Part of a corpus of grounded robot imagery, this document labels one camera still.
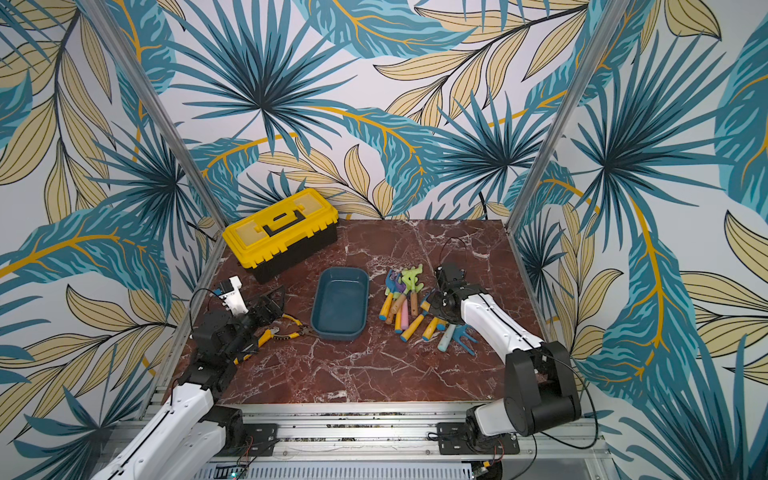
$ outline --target yellow handle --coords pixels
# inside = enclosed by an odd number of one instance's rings
[[[389,313],[389,308],[392,306],[392,293],[386,296],[386,300],[384,300],[384,306],[382,306],[382,311],[379,312],[379,320],[386,320],[386,316]]]
[[[395,314],[400,310],[402,303],[408,298],[407,295],[398,296],[395,302],[392,304],[392,308],[389,309],[389,314],[386,316],[386,324],[392,325],[392,321],[395,319]]]
[[[402,333],[402,308],[395,314],[395,333]]]
[[[411,292],[411,316],[419,314],[419,294]]]
[[[435,317],[432,319],[431,322],[429,322],[429,325],[427,325],[427,328],[424,330],[424,333],[422,334],[422,338],[425,342],[428,342],[432,338],[432,334],[435,333],[435,330],[437,329],[437,324],[440,322],[440,319]]]
[[[259,348],[261,348],[261,346],[272,337],[273,337],[272,330],[267,330],[266,332],[264,332],[261,335],[261,337],[259,337]]]
[[[424,320],[423,313],[417,316],[416,319],[413,320],[413,322],[411,322],[411,326],[408,327],[408,329],[402,333],[402,335],[400,336],[400,339],[403,342],[407,342],[408,339],[411,338],[411,335],[413,335],[413,333],[416,331],[416,329],[419,328],[419,324],[422,322],[422,320]]]

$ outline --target red marble surface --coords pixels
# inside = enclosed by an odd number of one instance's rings
[[[317,282],[326,268],[357,266],[368,272],[371,284],[367,325],[357,340],[333,342],[309,336],[272,339],[240,366],[220,404],[485,400],[502,396],[502,361],[477,332],[472,334],[478,340],[472,344],[477,356],[470,356],[456,342],[442,353],[437,350],[439,338],[429,343],[421,340],[427,320],[404,343],[393,326],[378,318],[390,268],[423,263],[425,272],[419,280],[426,287],[434,286],[432,270],[439,264],[441,247],[447,238],[461,237],[468,248],[452,240],[445,246],[443,261],[466,268],[469,282],[483,285],[514,319],[539,334],[501,222],[341,220],[338,231],[339,239],[331,247],[265,285],[258,284],[229,249],[225,251],[214,285],[238,275],[245,299],[285,285],[286,311],[305,323],[310,321]],[[210,305],[212,310],[220,308],[217,300]],[[295,331],[284,319],[274,325],[281,326],[282,333]],[[193,347],[192,340],[184,347],[176,376],[189,363]]]

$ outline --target wire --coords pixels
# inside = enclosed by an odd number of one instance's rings
[[[282,440],[282,439],[274,439],[274,440],[272,440],[270,442],[263,442],[263,443],[266,443],[266,445],[264,447],[258,449],[256,451],[256,453],[253,454],[253,458],[251,460],[249,460],[248,464],[245,465],[245,468],[240,470],[240,473],[237,474],[237,477],[235,477],[235,480],[240,480],[240,477],[243,475],[243,473],[247,472],[250,469],[250,464],[252,464],[253,461],[256,460],[259,457],[259,455],[264,453],[269,447],[271,447],[272,445],[275,445],[280,440]]]
[[[547,354],[547,353],[546,353],[546,352],[544,352],[543,350],[541,350],[541,349],[539,349],[539,348],[536,348],[536,347],[534,347],[533,345],[531,345],[531,343],[528,341],[528,339],[526,339],[526,338],[525,338],[523,335],[521,335],[521,334],[520,334],[520,332],[518,332],[518,331],[517,331],[517,330],[516,330],[516,329],[515,329],[515,328],[514,328],[512,325],[510,325],[509,323],[507,323],[507,322],[506,322],[506,321],[505,321],[505,320],[502,318],[502,316],[500,316],[498,313],[496,313],[496,311],[495,311],[495,310],[493,310],[493,307],[491,307],[491,304],[490,304],[490,303],[488,303],[488,301],[487,301],[487,300],[486,300],[486,299],[483,297],[483,295],[481,295],[481,296],[480,296],[480,298],[482,298],[482,301],[483,301],[483,302],[485,302],[485,305],[487,305],[487,306],[488,306],[488,309],[489,309],[489,310],[491,310],[491,311],[493,312],[493,314],[494,314],[494,315],[496,315],[496,318],[498,318],[499,320],[501,320],[501,322],[502,322],[502,323],[504,323],[504,324],[505,324],[506,326],[508,326],[508,327],[509,327],[509,328],[510,328],[510,329],[511,329],[513,332],[515,332],[515,334],[516,334],[517,336],[519,336],[519,337],[522,339],[522,341],[523,341],[523,342],[526,342],[526,343],[528,344],[528,346],[530,346],[530,347],[531,347],[533,350],[537,350],[537,351],[539,351],[539,352],[540,352],[540,354],[542,354],[542,355],[545,355],[545,356],[548,356],[549,358],[553,359],[555,362],[558,362],[558,363],[562,364],[563,366],[566,366],[566,367],[567,367],[569,370],[571,370],[571,371],[574,373],[574,375],[576,375],[576,376],[579,378],[579,380],[581,381],[581,384],[582,384],[582,385],[586,385],[586,382],[584,381],[584,378],[583,378],[581,375],[579,375],[579,374],[578,374],[578,372],[577,372],[577,371],[576,371],[576,370],[575,370],[575,369],[574,369],[572,366],[568,365],[566,362],[563,362],[563,361],[562,361],[562,360],[560,360],[560,359],[556,359],[556,358],[554,358],[552,355],[550,355],[550,354]],[[573,445],[573,444],[571,444],[571,443],[568,443],[568,442],[563,442],[562,440],[560,440],[560,439],[558,439],[558,438],[556,438],[556,437],[554,437],[554,436],[552,436],[552,435],[549,435],[547,432],[539,432],[539,433],[541,433],[541,434],[543,434],[543,435],[545,435],[545,436],[549,437],[549,438],[550,438],[550,439],[552,439],[552,440],[555,440],[556,442],[559,442],[559,443],[561,443],[561,444],[563,444],[563,445],[566,445],[566,446],[568,446],[568,447],[571,447],[571,448],[573,448],[573,449],[579,449],[579,450],[588,450],[588,449],[591,449],[592,447],[594,447],[594,444],[596,444],[596,443],[598,442],[598,439],[600,438],[600,426],[598,425],[598,414],[597,414],[597,411],[596,411],[596,409],[595,409],[595,407],[594,407],[594,402],[592,401],[592,394],[591,394],[591,393],[589,393],[589,389],[588,389],[588,388],[586,388],[586,387],[584,387],[584,391],[587,393],[587,398],[589,399],[589,404],[590,404],[590,406],[592,407],[592,416],[593,416],[593,418],[594,418],[594,438],[592,439],[592,442],[591,442],[589,445],[584,445],[584,446]]]
[[[194,296],[197,295],[199,292],[205,290],[206,292],[211,292],[213,295],[216,295],[216,292],[211,290],[210,288],[198,288],[192,293],[192,296],[190,297],[190,310],[189,310],[189,317],[190,317],[190,335],[194,331],[194,324],[192,323],[192,300],[194,300]]]
[[[527,467],[523,468],[522,472],[518,473],[514,477],[511,477],[509,480],[515,480],[516,478],[522,477],[524,473],[526,473],[528,470],[531,469],[531,467],[533,466],[533,462],[536,461],[536,457],[538,457],[538,443],[536,442],[536,435],[531,435],[531,438],[533,439],[533,446],[535,449],[533,451],[533,458],[531,458],[531,463],[529,463]]]

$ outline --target blue palm leaf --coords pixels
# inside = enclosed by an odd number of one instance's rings
[[[445,120],[458,133],[436,130],[438,134],[435,141],[444,147],[444,153],[436,164],[435,172],[441,175],[441,182],[449,183],[438,195],[438,200],[460,188],[453,198],[454,205],[466,194],[470,194],[468,202],[471,204],[481,192],[489,200],[493,201],[495,195],[495,201],[501,202],[510,169],[529,168],[535,159],[548,129],[548,125],[542,125],[547,118],[539,115],[529,122],[531,115],[525,114],[514,124],[507,100],[503,124],[499,124],[496,108],[491,103],[491,127],[474,95],[471,103],[472,114],[459,105],[470,124],[470,130],[441,111]]]
[[[549,212],[543,223],[541,217],[542,215],[539,215],[534,223],[520,227],[515,235],[515,243],[520,250],[525,272],[531,279],[536,300],[542,308],[547,310],[545,314],[548,313],[547,318],[550,318],[554,312],[554,298],[549,288],[545,268],[564,255],[564,253],[552,253],[560,241],[563,230],[558,229],[560,224],[557,222],[549,224]]]
[[[170,251],[178,258],[176,244],[180,243],[186,251],[187,242],[184,241],[183,233],[188,237],[191,235],[188,220],[200,216],[200,211],[187,192],[191,187],[182,183],[186,177],[184,169],[176,162],[165,139],[155,130],[154,122],[149,121],[146,127],[138,125],[138,137],[142,141],[134,139],[119,125],[118,128],[131,139],[131,145],[115,137],[111,140],[125,154],[98,142],[96,145],[113,160],[103,163],[125,172],[130,175],[130,179],[91,178],[94,182],[127,187],[104,199],[101,205],[113,205],[117,210],[135,207],[134,211],[156,238],[162,239],[166,233],[170,234]]]
[[[189,2],[189,6],[205,26],[204,31],[195,28],[183,18],[177,17],[177,20],[212,59],[195,51],[195,48],[178,42],[171,42],[169,45],[179,53],[200,63],[211,73],[175,64],[177,71],[188,74],[207,86],[201,88],[196,85],[176,84],[174,88],[202,92],[220,98],[218,101],[186,103],[213,108],[212,111],[200,114],[196,118],[218,118],[243,113],[253,113],[254,119],[261,116],[270,151],[274,152],[275,140],[279,135],[296,157],[299,157],[299,150],[291,133],[298,136],[307,150],[310,149],[307,136],[329,145],[328,140],[323,138],[318,130],[336,133],[328,126],[327,121],[337,120],[323,109],[344,108],[345,105],[321,97],[346,81],[322,84],[322,80],[347,63],[326,70],[320,67],[341,47],[332,46],[320,51],[326,45],[324,38],[310,45],[309,50],[299,56],[296,45],[306,42],[309,24],[305,24],[292,38],[289,38],[290,2],[283,3],[279,20],[274,0],[267,3],[264,34],[261,31],[262,15],[259,2],[252,2],[252,23],[248,25],[246,13],[240,2],[234,2],[237,20],[233,24],[221,8],[219,0],[214,0],[220,27],[217,27],[194,3]]]
[[[651,229],[656,230],[644,195],[690,205],[666,193],[655,182],[666,180],[696,187],[719,188],[659,170],[659,167],[728,162],[717,155],[691,152],[695,148],[715,144],[722,137],[702,141],[675,141],[678,135],[686,134],[691,128],[715,116],[717,111],[710,111],[682,120],[723,83],[730,71],[726,68],[707,80],[720,61],[716,58],[704,64],[714,45],[693,58],[684,70],[671,66],[667,69],[670,58],[677,58],[677,61],[690,58],[697,42],[698,39],[692,41],[677,57],[674,55],[674,42],[661,55],[658,65],[654,65],[658,50],[657,35],[642,71],[638,44],[627,85],[622,84],[619,70],[613,72],[614,95],[611,106],[604,90],[598,91],[599,114],[592,104],[585,105],[591,125],[579,124],[583,141],[574,139],[573,142],[599,168],[576,207],[584,202],[589,203],[582,228],[586,227],[591,215],[599,207],[598,220],[588,234],[593,234],[602,224],[606,230],[604,247],[607,246],[612,221],[616,224],[620,245],[624,240],[625,218],[632,237],[637,236],[634,208],[631,206],[633,202],[644,212]]]

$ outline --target metal bracket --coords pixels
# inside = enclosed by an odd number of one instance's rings
[[[491,445],[489,449],[477,452],[469,448],[467,445],[466,424],[465,423],[438,423],[437,434],[440,437],[438,441],[440,447],[440,455],[501,455],[502,452],[496,449],[494,452],[494,446],[499,446],[498,443]],[[503,446],[504,455],[517,455],[520,453],[520,445],[518,445],[518,436],[505,433],[501,435],[501,444]]]

